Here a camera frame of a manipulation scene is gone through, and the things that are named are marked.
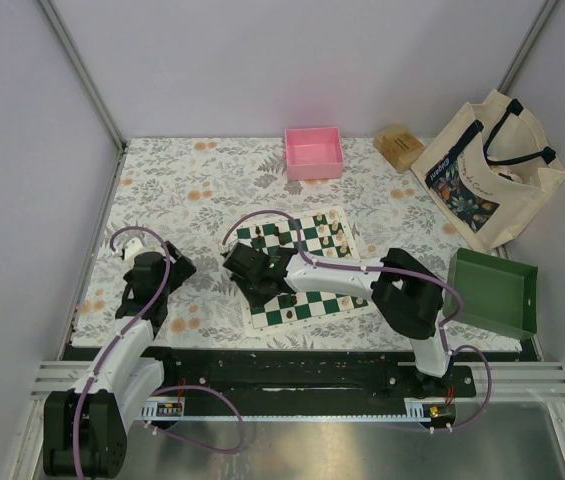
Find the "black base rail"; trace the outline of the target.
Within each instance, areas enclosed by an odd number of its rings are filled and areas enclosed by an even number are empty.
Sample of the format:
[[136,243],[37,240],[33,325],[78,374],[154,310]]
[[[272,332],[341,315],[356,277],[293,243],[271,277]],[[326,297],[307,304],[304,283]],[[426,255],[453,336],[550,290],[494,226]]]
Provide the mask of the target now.
[[469,367],[432,379],[411,353],[150,347],[143,355],[162,361],[164,386],[187,386],[188,417],[388,416],[405,413],[407,399],[477,398]]

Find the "beige canvas tote bag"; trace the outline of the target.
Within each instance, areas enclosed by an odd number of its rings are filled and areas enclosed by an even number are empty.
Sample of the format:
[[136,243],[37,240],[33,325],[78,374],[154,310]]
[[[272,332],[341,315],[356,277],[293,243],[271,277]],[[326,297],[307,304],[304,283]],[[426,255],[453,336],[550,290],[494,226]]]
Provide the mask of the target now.
[[411,170],[480,252],[515,239],[565,181],[540,122],[497,90],[464,104]]

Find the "small cardboard box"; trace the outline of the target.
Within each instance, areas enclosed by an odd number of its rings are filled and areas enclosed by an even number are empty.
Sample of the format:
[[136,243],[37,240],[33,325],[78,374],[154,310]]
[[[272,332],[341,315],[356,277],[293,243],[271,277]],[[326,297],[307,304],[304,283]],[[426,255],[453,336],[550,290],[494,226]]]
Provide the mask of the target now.
[[378,132],[373,145],[399,174],[408,171],[426,150],[426,146],[401,124]]

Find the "green metal tray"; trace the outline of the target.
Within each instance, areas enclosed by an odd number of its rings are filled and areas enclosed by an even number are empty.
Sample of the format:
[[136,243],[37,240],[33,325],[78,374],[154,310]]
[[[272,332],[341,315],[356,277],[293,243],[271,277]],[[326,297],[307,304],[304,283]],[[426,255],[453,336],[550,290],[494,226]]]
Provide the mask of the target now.
[[538,268],[460,248],[447,283],[463,300],[454,320],[525,341],[537,333]]

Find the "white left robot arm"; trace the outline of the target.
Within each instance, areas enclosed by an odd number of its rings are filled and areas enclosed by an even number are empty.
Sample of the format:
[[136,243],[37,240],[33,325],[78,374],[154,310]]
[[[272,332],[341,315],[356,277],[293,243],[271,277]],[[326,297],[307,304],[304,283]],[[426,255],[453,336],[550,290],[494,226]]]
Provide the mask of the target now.
[[133,238],[123,248],[126,272],[114,329],[87,371],[44,403],[43,471],[51,477],[116,477],[128,431],[152,392],[178,386],[177,368],[144,357],[168,313],[168,298],[196,271],[171,242],[161,251]]

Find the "pink plastic box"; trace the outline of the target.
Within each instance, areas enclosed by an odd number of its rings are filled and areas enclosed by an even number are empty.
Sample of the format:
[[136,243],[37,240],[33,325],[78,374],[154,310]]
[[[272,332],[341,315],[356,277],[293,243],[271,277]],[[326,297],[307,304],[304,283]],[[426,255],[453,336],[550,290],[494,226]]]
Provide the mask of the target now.
[[342,176],[343,153],[337,127],[286,129],[284,146],[289,181]]

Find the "aluminium frame rail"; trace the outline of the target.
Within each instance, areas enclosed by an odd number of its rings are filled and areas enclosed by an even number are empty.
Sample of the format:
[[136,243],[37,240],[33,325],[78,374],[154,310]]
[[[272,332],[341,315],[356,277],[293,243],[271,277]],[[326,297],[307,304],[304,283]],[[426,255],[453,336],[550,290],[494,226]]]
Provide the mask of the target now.
[[429,422],[483,403],[565,403],[556,363],[461,362],[446,385],[421,382],[411,362],[382,360],[245,365],[221,361],[179,366],[183,381],[209,390],[175,390],[147,399],[143,421]]

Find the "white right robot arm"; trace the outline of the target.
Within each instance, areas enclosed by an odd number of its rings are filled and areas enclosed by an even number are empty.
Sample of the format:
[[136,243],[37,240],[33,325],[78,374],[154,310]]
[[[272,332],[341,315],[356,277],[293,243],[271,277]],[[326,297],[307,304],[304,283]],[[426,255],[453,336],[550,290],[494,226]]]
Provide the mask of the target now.
[[406,251],[392,248],[379,259],[335,260],[285,247],[266,254],[237,242],[223,258],[251,307],[311,292],[372,303],[392,330],[409,339],[419,388],[437,396],[452,385],[451,354],[438,322],[446,285]]

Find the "floral patterned table mat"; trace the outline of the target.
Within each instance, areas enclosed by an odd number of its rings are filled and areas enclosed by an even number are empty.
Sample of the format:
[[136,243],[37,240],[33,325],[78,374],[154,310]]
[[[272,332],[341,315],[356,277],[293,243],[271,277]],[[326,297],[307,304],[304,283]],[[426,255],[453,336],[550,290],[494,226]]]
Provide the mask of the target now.
[[418,180],[398,174],[368,138],[342,142],[335,180],[291,182],[279,138],[136,138],[127,149],[102,246],[74,324],[76,347],[98,347],[113,328],[127,270],[120,249],[132,235],[155,248],[171,241],[196,274],[169,300],[160,346],[219,349],[400,351],[406,338],[375,309],[327,323],[250,337],[240,294],[222,268],[221,241],[244,215],[291,215],[339,207],[360,258],[402,248],[445,276],[463,238]]

